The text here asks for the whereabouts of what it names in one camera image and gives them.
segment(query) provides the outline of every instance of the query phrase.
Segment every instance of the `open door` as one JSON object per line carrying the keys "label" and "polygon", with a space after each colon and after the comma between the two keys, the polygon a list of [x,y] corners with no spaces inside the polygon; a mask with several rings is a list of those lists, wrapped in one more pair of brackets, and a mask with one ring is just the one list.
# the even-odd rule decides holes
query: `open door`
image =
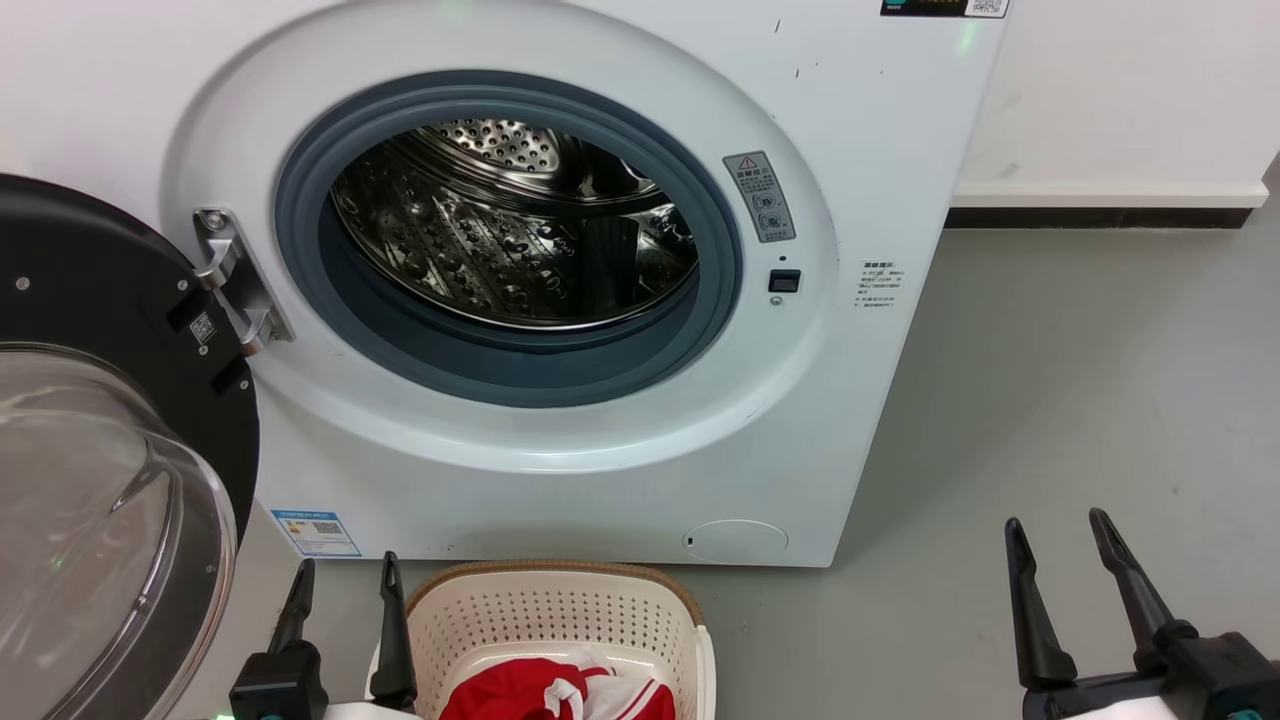
{"label": "open door", "polygon": [[0,176],[6,717],[163,717],[218,626],[259,427],[202,275],[115,208]]}

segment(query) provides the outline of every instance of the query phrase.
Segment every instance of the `door hinge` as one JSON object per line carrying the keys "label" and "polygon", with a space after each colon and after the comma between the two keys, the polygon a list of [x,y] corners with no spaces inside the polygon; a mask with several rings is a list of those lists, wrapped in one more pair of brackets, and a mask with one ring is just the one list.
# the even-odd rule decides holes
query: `door hinge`
{"label": "door hinge", "polygon": [[192,223],[206,260],[196,277],[227,310],[244,355],[256,355],[273,340],[292,341],[293,328],[257,272],[236,215],[225,208],[198,208]]}

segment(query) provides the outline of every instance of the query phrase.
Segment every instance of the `stainless steel drum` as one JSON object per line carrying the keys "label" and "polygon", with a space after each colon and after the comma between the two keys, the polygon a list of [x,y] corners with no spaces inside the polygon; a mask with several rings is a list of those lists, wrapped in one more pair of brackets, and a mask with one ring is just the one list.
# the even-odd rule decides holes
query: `stainless steel drum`
{"label": "stainless steel drum", "polygon": [[594,145],[516,120],[403,133],[352,163],[332,196],[379,272],[488,324],[618,323],[698,266],[687,225],[652,181]]}

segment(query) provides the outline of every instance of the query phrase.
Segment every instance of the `sticker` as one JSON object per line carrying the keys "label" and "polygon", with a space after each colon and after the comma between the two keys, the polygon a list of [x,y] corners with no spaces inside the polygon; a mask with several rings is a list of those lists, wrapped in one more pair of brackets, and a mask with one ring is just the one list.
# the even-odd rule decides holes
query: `sticker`
{"label": "sticker", "polygon": [[1002,18],[1009,12],[1009,0],[969,0],[964,10],[966,18]]}
{"label": "sticker", "polygon": [[307,557],[360,557],[360,550],[334,512],[273,510],[271,515]]}
{"label": "sticker", "polygon": [[214,337],[214,333],[218,332],[218,327],[209,319],[209,313],[201,313],[187,327],[191,328],[191,334],[196,336],[196,342],[200,345],[206,345],[209,338]]}
{"label": "sticker", "polygon": [[791,209],[782,195],[782,186],[773,174],[773,167],[764,152],[744,152],[724,158],[737,191],[742,193],[746,208],[755,220],[755,234],[760,242],[795,240],[796,229],[791,224]]}
{"label": "sticker", "polygon": [[858,295],[854,307],[892,307],[902,290],[906,273],[888,260],[863,260],[858,275]]}
{"label": "sticker", "polygon": [[1002,18],[1009,0],[881,0],[882,15],[918,18]]}

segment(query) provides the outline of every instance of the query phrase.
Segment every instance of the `gray floor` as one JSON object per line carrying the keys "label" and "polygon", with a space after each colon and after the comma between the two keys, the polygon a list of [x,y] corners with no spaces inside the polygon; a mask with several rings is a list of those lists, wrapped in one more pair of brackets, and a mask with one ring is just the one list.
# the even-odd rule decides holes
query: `gray floor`
{"label": "gray floor", "polygon": [[[1175,614],[1280,656],[1277,333],[1275,200],[1242,232],[947,233],[835,566],[668,569],[707,612],[718,716],[1016,717],[1010,515],[1082,673],[1128,669],[1092,506]],[[294,564],[256,516],[228,618],[173,717],[227,710]],[[406,583],[439,568],[407,564]],[[334,701],[360,694],[378,570],[320,568],[307,638]]]}

